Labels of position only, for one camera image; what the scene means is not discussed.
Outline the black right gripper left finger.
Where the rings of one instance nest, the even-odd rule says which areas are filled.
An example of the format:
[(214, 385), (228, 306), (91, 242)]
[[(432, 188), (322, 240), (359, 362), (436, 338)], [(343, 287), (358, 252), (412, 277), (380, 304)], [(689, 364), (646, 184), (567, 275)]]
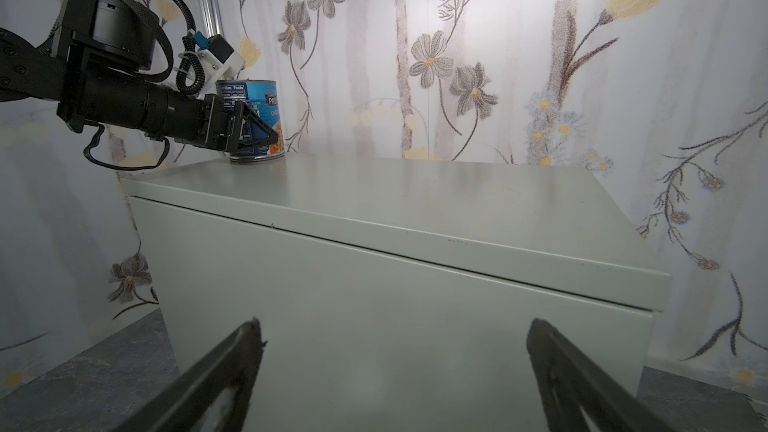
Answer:
[(241, 431), (265, 342), (253, 318), (241, 324), (118, 431)]

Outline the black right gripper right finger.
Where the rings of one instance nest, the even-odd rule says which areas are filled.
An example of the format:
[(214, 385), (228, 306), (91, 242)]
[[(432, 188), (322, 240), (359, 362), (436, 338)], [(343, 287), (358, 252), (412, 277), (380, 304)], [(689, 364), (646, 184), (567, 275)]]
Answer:
[(670, 431), (549, 322), (532, 321), (526, 348), (551, 431)]

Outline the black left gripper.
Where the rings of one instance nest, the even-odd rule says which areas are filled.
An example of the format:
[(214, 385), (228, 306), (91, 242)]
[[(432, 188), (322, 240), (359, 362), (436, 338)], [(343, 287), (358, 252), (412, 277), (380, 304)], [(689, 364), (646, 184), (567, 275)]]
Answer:
[(250, 107), (236, 101), (232, 108), (215, 94), (203, 100), (202, 148), (220, 152), (267, 153), (279, 134)]

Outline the blue labelled tall can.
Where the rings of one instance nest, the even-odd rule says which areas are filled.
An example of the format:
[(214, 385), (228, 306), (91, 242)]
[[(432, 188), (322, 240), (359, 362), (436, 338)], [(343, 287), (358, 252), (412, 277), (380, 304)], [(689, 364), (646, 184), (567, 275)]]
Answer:
[(220, 80), (216, 84), (227, 112), (243, 106), (240, 143), (229, 153), (233, 162), (255, 162), (285, 154), (277, 84), (272, 80)]

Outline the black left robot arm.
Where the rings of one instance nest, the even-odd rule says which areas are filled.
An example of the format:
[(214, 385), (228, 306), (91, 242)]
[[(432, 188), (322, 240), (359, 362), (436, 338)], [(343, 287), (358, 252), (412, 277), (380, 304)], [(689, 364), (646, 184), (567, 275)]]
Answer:
[(114, 125), (230, 154), (277, 143), (277, 131), (251, 106), (228, 111), (215, 94), (199, 98), (165, 85), (173, 65), (158, 16), (140, 3), (65, 0), (44, 44), (2, 30), (1, 99), (55, 101), (76, 133)]

